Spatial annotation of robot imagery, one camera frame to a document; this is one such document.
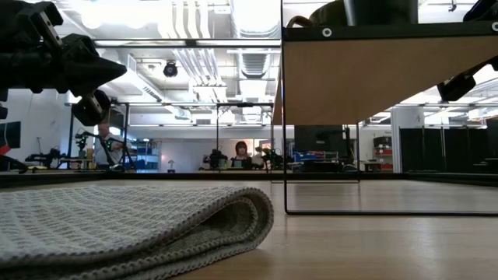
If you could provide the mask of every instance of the folded towel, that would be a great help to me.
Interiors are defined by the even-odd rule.
[[[0,193],[0,278],[163,279],[254,249],[272,224],[250,187]]]

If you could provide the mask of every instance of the man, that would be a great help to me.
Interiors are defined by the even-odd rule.
[[[99,124],[99,136],[104,140],[108,140],[109,138],[113,138],[119,141],[123,141],[123,138],[119,135],[113,135],[109,131],[109,123],[107,121],[103,121]],[[100,143],[99,139],[95,139],[95,151],[93,151],[93,158],[95,159],[95,164],[97,169],[109,169],[110,164],[107,160],[107,155],[105,152],[107,147],[103,147]],[[123,156],[123,144],[119,142],[110,142],[110,158],[112,159],[112,165],[118,164],[121,162],[121,157]]]

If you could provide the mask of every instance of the pipe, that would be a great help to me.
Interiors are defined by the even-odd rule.
[[[177,7],[177,18],[175,23],[175,30],[178,32],[181,38],[188,38],[184,29],[184,2],[183,0],[176,0]],[[193,72],[201,78],[202,83],[207,85],[209,83],[208,79],[202,74],[202,66],[195,57],[195,53],[192,49],[187,49],[186,51],[188,62],[193,65]]]
[[[209,21],[208,21],[208,0],[199,0],[199,13],[201,16],[199,27],[201,28],[201,35],[204,39],[210,39],[211,34],[209,33]],[[204,49],[204,53],[206,58],[208,58],[208,63],[212,67],[212,72],[214,75],[214,79],[218,84],[223,84],[221,80],[221,76],[219,75],[218,64],[216,62],[215,51],[210,49]]]
[[[195,5],[195,0],[188,0],[188,32],[190,36],[194,39],[199,38],[199,34],[197,32],[197,25],[195,24],[195,12],[197,11],[197,6]],[[201,66],[201,71],[204,76],[209,77],[210,85],[216,84],[216,78],[212,72],[211,66],[209,65],[208,58],[204,52],[204,50],[195,50],[195,53],[198,54],[202,61],[204,62],[205,68]]]
[[[165,15],[164,20],[160,23],[157,23],[157,29],[161,34],[162,38],[171,38],[177,39],[177,33],[174,30],[173,26],[173,3],[171,1],[165,1]],[[196,77],[194,72],[192,71],[192,65],[188,63],[187,55],[184,53],[184,50],[173,49],[173,54],[175,58],[184,66],[185,71],[188,76],[195,80],[196,84],[202,84],[202,81],[199,77]]]

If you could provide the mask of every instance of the metal screw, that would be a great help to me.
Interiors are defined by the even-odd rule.
[[[324,29],[321,31],[321,34],[322,34],[324,37],[330,37],[330,36],[332,36],[332,30],[330,30],[330,28],[324,28]]]

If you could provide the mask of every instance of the wooden floor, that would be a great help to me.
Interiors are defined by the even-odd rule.
[[[269,182],[112,180],[43,188],[145,184],[258,187],[274,203],[275,225],[257,250],[178,279],[498,278],[498,218],[288,216],[282,184]],[[489,212],[498,211],[498,188],[393,180],[294,184],[289,208]]]

